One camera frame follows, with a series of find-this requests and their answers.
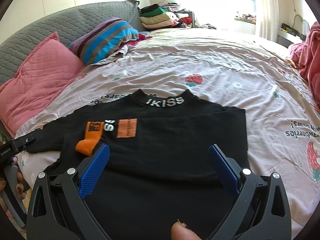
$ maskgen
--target green folded cloth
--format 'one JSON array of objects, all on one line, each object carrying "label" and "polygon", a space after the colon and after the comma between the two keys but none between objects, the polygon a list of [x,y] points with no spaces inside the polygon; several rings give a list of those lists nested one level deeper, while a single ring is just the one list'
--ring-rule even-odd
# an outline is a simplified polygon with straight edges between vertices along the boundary
[{"label": "green folded cloth", "polygon": [[141,14],[141,16],[143,16],[143,17],[152,17],[152,16],[156,16],[156,15],[159,15],[159,14],[163,14],[163,13],[165,13],[167,11],[168,11],[168,9],[163,9],[161,7],[158,7],[157,9],[155,9],[155,10],[153,10],[151,12]]}]

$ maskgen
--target headboard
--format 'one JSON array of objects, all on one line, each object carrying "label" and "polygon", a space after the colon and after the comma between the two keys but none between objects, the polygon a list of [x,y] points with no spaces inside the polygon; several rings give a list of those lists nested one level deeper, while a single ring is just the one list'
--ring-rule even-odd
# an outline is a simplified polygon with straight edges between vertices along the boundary
[{"label": "headboard", "polygon": [[66,46],[110,17],[119,17],[138,31],[145,31],[139,19],[139,3],[127,0],[85,4],[50,14],[27,25],[0,45],[0,85],[12,78],[35,46],[55,31]]}]

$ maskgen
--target pink blanket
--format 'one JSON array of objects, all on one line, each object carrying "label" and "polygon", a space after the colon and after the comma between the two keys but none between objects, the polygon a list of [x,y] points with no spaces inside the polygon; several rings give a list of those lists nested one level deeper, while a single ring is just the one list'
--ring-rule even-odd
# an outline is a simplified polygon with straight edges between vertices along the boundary
[{"label": "pink blanket", "polygon": [[11,136],[44,110],[85,67],[59,42],[57,32],[41,41],[14,77],[0,87],[0,119]]},{"label": "pink blanket", "polygon": [[315,22],[306,43],[289,47],[290,56],[298,65],[300,75],[309,82],[311,93],[320,106],[320,25]]}]

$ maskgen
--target pink pillow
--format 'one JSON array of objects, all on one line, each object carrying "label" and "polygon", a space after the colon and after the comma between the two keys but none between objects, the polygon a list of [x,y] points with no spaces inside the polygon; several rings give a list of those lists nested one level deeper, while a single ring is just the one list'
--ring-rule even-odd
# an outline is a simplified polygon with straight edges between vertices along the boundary
[{"label": "pink pillow", "polygon": [[80,73],[84,63],[52,33],[0,87],[0,119],[11,136],[44,110]]}]

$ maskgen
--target human hand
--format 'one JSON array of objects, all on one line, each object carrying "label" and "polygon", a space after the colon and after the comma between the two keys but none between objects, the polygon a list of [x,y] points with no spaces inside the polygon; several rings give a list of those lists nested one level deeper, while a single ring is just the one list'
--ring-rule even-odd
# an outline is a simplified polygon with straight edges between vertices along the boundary
[{"label": "human hand", "polygon": [[171,240],[201,240],[185,223],[179,219],[171,227]]},{"label": "human hand", "polygon": [[[17,161],[18,161],[18,158],[17,157],[13,157],[13,163],[11,165],[17,165]],[[24,191],[24,186],[22,184],[22,182],[24,181],[24,178],[23,178],[23,175],[20,172],[17,173],[17,178],[18,178],[18,183],[16,185],[16,191],[18,193],[19,198],[23,200],[26,197],[26,193],[23,192]],[[4,190],[5,185],[6,185],[6,181],[3,178],[0,178],[0,191]],[[6,204],[4,203],[4,200],[1,197],[0,197],[0,205],[3,208],[4,212],[6,213],[6,215],[9,218],[12,218],[12,215],[11,215],[10,211],[7,209],[7,206],[6,206]]]}]

